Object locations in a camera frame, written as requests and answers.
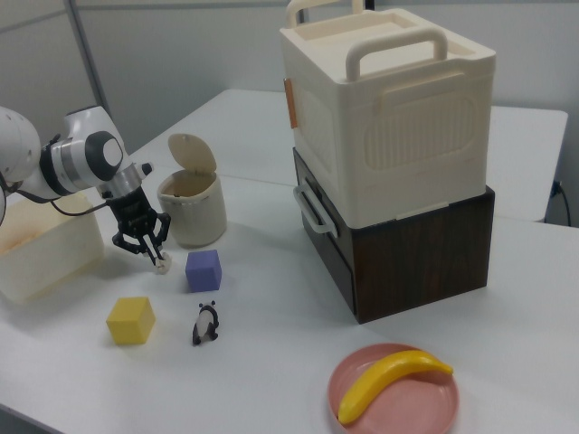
yellow banana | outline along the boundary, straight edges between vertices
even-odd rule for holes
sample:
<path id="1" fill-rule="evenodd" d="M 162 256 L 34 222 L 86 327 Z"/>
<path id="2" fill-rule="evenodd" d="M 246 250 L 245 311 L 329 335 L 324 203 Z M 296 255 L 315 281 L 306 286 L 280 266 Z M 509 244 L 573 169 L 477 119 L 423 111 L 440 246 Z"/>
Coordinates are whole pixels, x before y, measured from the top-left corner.
<path id="1" fill-rule="evenodd" d="M 376 396 L 390 383 L 410 373 L 441 371 L 452 374 L 452 367 L 424 351 L 401 351 L 370 366 L 348 389 L 340 402 L 337 419 L 342 425 L 359 418 Z"/>

plate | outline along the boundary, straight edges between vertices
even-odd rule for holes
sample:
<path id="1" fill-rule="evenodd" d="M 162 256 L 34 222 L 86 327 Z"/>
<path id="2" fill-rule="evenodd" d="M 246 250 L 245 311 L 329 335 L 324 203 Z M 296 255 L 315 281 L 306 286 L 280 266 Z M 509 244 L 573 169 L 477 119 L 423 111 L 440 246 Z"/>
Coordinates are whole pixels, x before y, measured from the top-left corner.
<path id="1" fill-rule="evenodd" d="M 459 409 L 459 390 L 452 375 L 415 373 L 386 387 L 356 421 L 342 426 L 337 409 L 350 386 L 374 362 L 387 355 L 418 350 L 404 344 L 376 344 L 350 354 L 334 370 L 327 386 L 331 418 L 348 434 L 443 434 Z"/>

cable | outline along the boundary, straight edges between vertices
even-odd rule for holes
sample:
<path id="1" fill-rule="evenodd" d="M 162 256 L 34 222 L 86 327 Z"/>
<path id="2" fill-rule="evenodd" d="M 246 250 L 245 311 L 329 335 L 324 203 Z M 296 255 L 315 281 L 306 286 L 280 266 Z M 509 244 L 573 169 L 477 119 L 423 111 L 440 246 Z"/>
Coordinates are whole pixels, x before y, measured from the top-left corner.
<path id="1" fill-rule="evenodd" d="M 64 215 L 68 215 L 69 217 L 80 217 L 82 215 L 87 215 L 90 214 L 91 212 L 95 212 L 97 210 L 99 210 L 100 208 L 104 208 L 105 206 L 107 206 L 107 203 L 101 203 L 100 205 L 94 206 L 92 208 L 90 208 L 87 211 L 83 211 L 83 212 L 66 212 L 64 210 L 61 210 L 58 205 L 56 203 L 54 203 L 54 201 L 51 201 L 52 206 L 54 207 L 54 209 L 56 211 L 58 211 L 60 214 L 64 214 Z"/>
<path id="2" fill-rule="evenodd" d="M 553 186 L 551 187 L 551 193 L 549 194 L 549 199 L 554 198 L 558 194 L 563 195 L 563 200 L 565 201 L 565 210 L 567 212 L 567 226 L 571 227 L 571 210 L 569 209 L 569 201 L 567 201 L 567 195 L 565 194 L 565 190 L 563 190 L 563 186 L 561 181 L 553 181 Z M 543 223 L 546 223 L 546 216 L 543 219 Z"/>
<path id="3" fill-rule="evenodd" d="M 571 226 L 571 212 L 569 211 L 569 202 L 567 201 L 567 195 L 565 194 L 565 190 L 563 187 L 559 185 L 559 189 L 561 190 L 561 194 L 563 195 L 563 200 L 565 201 L 565 208 L 567 210 L 567 226 Z"/>

white storage box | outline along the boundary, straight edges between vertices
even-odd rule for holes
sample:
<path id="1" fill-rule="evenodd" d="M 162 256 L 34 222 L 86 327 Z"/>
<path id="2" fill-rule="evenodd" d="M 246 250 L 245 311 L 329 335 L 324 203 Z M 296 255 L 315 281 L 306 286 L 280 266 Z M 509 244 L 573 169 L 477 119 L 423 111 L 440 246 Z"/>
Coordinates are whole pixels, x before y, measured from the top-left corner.
<path id="1" fill-rule="evenodd" d="M 485 193 L 495 53 L 401 9 L 281 29 L 296 148 L 352 229 Z"/>
<path id="2" fill-rule="evenodd" d="M 57 204 L 66 212 L 91 207 L 81 193 Z M 22 200 L 6 209 L 0 227 L 0 289 L 12 301 L 24 302 L 87 269 L 103 252 L 94 214 L 68 217 L 49 203 Z"/>

blue block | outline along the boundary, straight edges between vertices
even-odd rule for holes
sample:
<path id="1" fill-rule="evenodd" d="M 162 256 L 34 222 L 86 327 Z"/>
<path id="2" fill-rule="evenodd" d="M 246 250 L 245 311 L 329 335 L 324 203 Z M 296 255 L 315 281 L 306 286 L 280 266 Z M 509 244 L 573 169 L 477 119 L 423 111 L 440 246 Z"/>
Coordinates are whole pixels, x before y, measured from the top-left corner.
<path id="1" fill-rule="evenodd" d="M 221 285 L 221 264 L 217 250 L 192 251 L 185 274 L 191 292 L 216 291 Z"/>

